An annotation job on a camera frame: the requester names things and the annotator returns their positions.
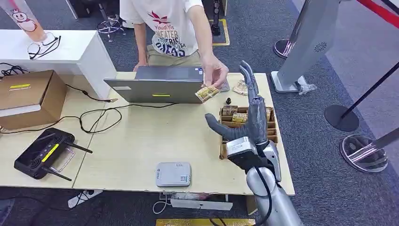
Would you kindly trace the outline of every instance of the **eyeglasses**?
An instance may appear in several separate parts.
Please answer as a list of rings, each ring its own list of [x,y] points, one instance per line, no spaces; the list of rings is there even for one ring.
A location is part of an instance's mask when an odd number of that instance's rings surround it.
[[[50,42],[45,43],[44,41],[40,44],[32,43],[28,46],[29,59],[34,60],[42,56],[45,56],[52,51],[56,50],[60,46],[61,36],[55,37],[52,33],[46,33],[47,39]]]

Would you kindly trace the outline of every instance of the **white t-shirt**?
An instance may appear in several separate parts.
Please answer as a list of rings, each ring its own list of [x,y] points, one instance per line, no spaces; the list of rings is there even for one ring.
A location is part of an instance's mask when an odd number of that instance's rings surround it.
[[[187,11],[201,0],[120,0],[120,17],[146,23],[154,32],[152,45],[159,53],[184,57],[198,50]]]

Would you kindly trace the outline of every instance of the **robotic arm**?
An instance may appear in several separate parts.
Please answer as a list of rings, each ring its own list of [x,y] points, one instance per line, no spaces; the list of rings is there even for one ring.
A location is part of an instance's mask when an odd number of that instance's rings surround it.
[[[251,67],[240,63],[240,72],[248,88],[248,121],[241,128],[228,128],[212,114],[205,118],[209,127],[229,142],[227,158],[247,174],[247,184],[255,195],[263,221],[256,225],[302,226],[291,200],[278,182],[281,181],[279,153],[267,139],[266,107],[258,95],[258,86]]]

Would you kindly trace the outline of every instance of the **floor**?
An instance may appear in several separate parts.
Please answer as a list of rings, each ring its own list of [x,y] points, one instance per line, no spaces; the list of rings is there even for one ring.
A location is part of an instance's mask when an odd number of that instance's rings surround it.
[[[301,10],[303,2],[293,0],[295,9]],[[374,2],[385,6],[380,0]],[[326,56],[353,100],[361,97],[399,61],[398,37],[399,29],[357,1],[340,4],[335,43]],[[399,127],[397,84],[399,70],[358,106],[375,137],[382,137]],[[386,147],[386,151],[399,173],[398,147],[396,142]]]
[[[76,22],[68,8],[58,0],[48,0],[45,5],[26,1],[46,29],[93,29],[100,20],[94,15]],[[237,65],[242,59],[249,62],[255,72],[278,70],[284,60],[273,53],[272,46],[277,40],[289,36],[300,2],[252,0],[229,3],[226,20],[231,45],[215,47],[215,55],[232,72],[238,72]],[[0,24],[1,29],[17,29],[4,12],[0,12],[0,19],[8,21]],[[356,1],[342,2],[335,46],[305,75],[319,89],[306,96],[281,95],[271,90],[296,191],[291,200],[305,225],[399,226],[399,177],[394,169],[397,166],[395,156],[390,156],[391,164],[380,174],[363,174],[350,168],[337,151],[340,140],[350,133],[330,127],[323,116],[323,110],[331,104],[352,104],[353,99],[361,96],[396,63],[399,33],[384,23]],[[133,69],[137,56],[132,30],[126,36],[117,35],[114,42],[105,41],[104,44],[118,71]],[[388,87],[397,84],[396,78],[397,75],[392,75],[390,81],[370,96],[369,105],[364,102],[356,109],[362,120],[355,133],[379,137],[399,125],[399,119],[395,117],[398,95],[394,87]],[[60,208],[65,207],[65,201],[77,192],[4,187],[0,188],[0,198],[26,195],[51,200]],[[234,210],[229,212],[167,208],[159,216],[151,211],[157,199],[157,194],[104,192],[104,198],[71,212],[47,210],[35,216],[34,225],[83,226],[92,213],[101,210],[97,207],[102,207],[103,211],[94,215],[88,225],[146,226],[155,225],[157,218],[216,215],[247,218],[245,200],[241,196],[232,197]],[[40,209],[40,205],[33,201],[16,199],[3,225],[29,225]]]

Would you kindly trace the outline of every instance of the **robotic thumb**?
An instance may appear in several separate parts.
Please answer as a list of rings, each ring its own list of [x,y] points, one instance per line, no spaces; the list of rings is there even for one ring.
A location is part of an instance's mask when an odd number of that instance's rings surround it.
[[[205,119],[207,120],[208,126],[223,136],[228,141],[232,141],[241,137],[248,136],[247,125],[245,124],[240,128],[229,128],[217,121],[217,119],[210,113],[205,114]]]

